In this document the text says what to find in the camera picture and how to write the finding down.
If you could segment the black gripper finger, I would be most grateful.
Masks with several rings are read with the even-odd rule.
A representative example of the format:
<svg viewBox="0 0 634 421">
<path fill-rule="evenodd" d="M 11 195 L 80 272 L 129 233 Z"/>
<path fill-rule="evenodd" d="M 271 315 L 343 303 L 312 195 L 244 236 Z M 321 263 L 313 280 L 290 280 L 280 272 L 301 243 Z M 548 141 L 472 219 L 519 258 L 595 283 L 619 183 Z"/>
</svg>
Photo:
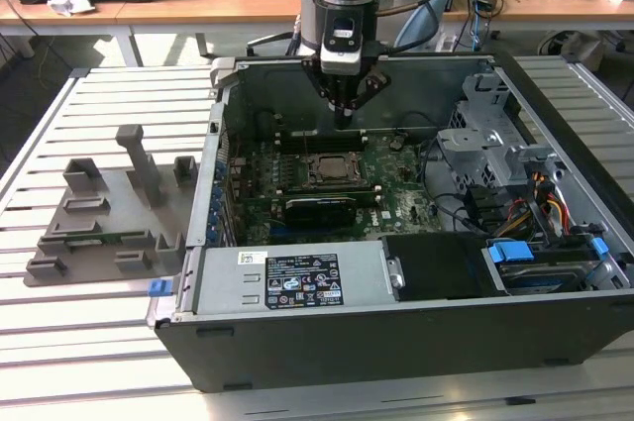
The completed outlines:
<svg viewBox="0 0 634 421">
<path fill-rule="evenodd" d="M 319 58 L 304 58 L 301 61 L 301 66 L 315 87 L 318 95 L 327 101 L 328 108 L 332 111 L 334 116 L 335 128 L 342 129 L 343 109 L 340 104 L 339 76 L 324 73 Z"/>
<path fill-rule="evenodd" d="M 374 64 L 368 68 L 368 72 L 364 76 L 347 78 L 343 100 L 343 127 L 349 127 L 354 114 L 388 87 L 390 83 L 390 76 L 384 74 Z"/>
</svg>

